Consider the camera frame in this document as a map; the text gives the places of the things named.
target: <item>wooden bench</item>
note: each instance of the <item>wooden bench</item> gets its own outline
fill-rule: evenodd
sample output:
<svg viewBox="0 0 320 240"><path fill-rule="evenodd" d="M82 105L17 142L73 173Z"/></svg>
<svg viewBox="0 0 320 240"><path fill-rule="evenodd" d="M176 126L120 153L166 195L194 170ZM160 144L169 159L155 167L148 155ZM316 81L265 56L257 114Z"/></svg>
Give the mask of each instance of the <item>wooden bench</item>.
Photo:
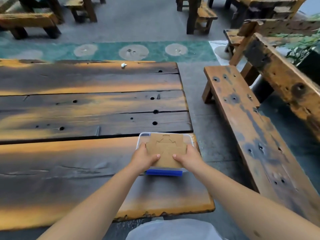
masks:
<svg viewBox="0 0 320 240"><path fill-rule="evenodd" d="M242 40L245 38L244 36L238 36L239 29L225 29L223 30L226 39L228 40L228 46L226 48L227 52L231 52L233 54L233 50L235 47L238 47ZM266 37L268 43L273 47L282 46L289 43L296 43L303 39L303 37Z"/></svg>
<svg viewBox="0 0 320 240"><path fill-rule="evenodd" d="M199 30L205 34L208 34L210 32L211 24L213 20L218 19L218 16L212 11L207 3L204 0L201 0L200 6L198 7L199 4L193 4L194 6L197 5L197 13L195 15L195 19L192 14L192 7L190 5L183 5L183 1L188 1L189 0L176 0L177 3L177 11L182 12L182 7L189 7L189 18L188 18L188 24L190 24L190 17L192 20L194 20L193 25L188 25L187 24L187 29L186 33L188 35L193 35L194 30Z"/></svg>
<svg viewBox="0 0 320 240"><path fill-rule="evenodd" d="M320 21L315 20L281 20L281 19L253 19L246 20L242 27L239 29L237 35L243 37L240 45L236 49L232 59L230 60L230 65L236 66L241 60L243 54L243 50L245 50L251 36L257 32L262 36L268 36L272 34L302 34L305 36L309 36L315 34L320 28Z"/></svg>
<svg viewBox="0 0 320 240"><path fill-rule="evenodd" d="M310 115L319 118L316 105L320 96L309 78L260 34L255 33L248 44L245 56L258 74L292 104L292 110L307 123L313 120ZM259 113L260 103L246 82L252 73L240 73L232 65L207 66L204 72L208 82L202 98L208 103L214 96L234 133L255 189L320 226L320 197L270 119Z"/></svg>
<svg viewBox="0 0 320 240"><path fill-rule="evenodd" d="M56 39L61 35L57 24L53 12L0 14L0 26L9 29L17 40L28 37L25 27L43 28L50 38Z"/></svg>
<svg viewBox="0 0 320 240"><path fill-rule="evenodd" d="M106 0L100 0L100 3L105 4ZM69 0L66 2L65 7L70 9L77 23L84 22L84 18L89 18L91 22L95 23L98 21L91 0ZM86 16L79 16L77 11L85 11Z"/></svg>

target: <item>circular floor marking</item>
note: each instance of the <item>circular floor marking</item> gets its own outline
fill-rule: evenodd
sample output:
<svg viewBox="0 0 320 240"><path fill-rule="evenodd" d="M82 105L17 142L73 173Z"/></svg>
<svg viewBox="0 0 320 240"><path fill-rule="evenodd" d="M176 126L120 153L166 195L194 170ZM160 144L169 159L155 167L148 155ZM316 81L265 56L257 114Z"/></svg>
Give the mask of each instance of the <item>circular floor marking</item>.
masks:
<svg viewBox="0 0 320 240"><path fill-rule="evenodd" d="M77 57L91 56L98 50L98 46L94 44L83 44L74 49L73 53Z"/></svg>
<svg viewBox="0 0 320 240"><path fill-rule="evenodd" d="M165 51L167 54L171 56L181 56L185 55L188 52L188 48L185 47L182 44L169 44L166 48Z"/></svg>
<svg viewBox="0 0 320 240"><path fill-rule="evenodd" d="M37 49L29 49L20 52L17 55L9 56L9 59L19 59L19 60L40 60L43 56L43 52Z"/></svg>
<svg viewBox="0 0 320 240"><path fill-rule="evenodd" d="M231 60L231 54L230 52L225 52L226 45L218 46L214 49L214 53L219 56L223 60Z"/></svg>
<svg viewBox="0 0 320 240"><path fill-rule="evenodd" d="M119 56L125 60L142 60L148 54L148 48L140 44L127 45L119 50Z"/></svg>

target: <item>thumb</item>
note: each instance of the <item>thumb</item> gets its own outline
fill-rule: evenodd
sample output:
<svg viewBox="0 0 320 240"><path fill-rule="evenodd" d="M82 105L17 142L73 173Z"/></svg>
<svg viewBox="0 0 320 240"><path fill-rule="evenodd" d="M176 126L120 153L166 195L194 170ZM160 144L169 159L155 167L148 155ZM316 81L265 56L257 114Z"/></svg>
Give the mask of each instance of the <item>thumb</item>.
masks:
<svg viewBox="0 0 320 240"><path fill-rule="evenodd" d="M156 161L158 161L160 159L161 155L160 154L153 154L151 155L151 161L152 163L155 163Z"/></svg>
<svg viewBox="0 0 320 240"><path fill-rule="evenodd" d="M173 157L174 160L176 160L176 161L178 161L180 163L182 163L182 161L183 161L183 155L173 154L172 157Z"/></svg>

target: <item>green painted floor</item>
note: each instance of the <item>green painted floor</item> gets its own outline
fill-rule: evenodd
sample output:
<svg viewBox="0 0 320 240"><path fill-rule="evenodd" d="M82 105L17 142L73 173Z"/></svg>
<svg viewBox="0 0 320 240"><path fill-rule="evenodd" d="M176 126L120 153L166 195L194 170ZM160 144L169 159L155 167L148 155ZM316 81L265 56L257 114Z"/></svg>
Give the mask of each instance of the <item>green painted floor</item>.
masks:
<svg viewBox="0 0 320 240"><path fill-rule="evenodd" d="M104 43L16 42L0 33L0 58L55 60L217 61L208 41L142 41Z"/></svg>

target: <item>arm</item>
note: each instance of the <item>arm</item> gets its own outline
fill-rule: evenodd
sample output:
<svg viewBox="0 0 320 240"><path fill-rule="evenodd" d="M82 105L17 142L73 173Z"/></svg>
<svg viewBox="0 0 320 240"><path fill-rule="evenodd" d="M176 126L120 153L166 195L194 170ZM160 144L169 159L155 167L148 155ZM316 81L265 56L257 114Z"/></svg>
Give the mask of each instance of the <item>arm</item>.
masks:
<svg viewBox="0 0 320 240"><path fill-rule="evenodd" d="M159 154L149 156L146 144L142 143L124 169L52 225L38 240L101 240L136 178L159 158Z"/></svg>
<svg viewBox="0 0 320 240"><path fill-rule="evenodd" d="M316 225L210 167L193 146L173 158L206 186L251 240L319 239Z"/></svg>

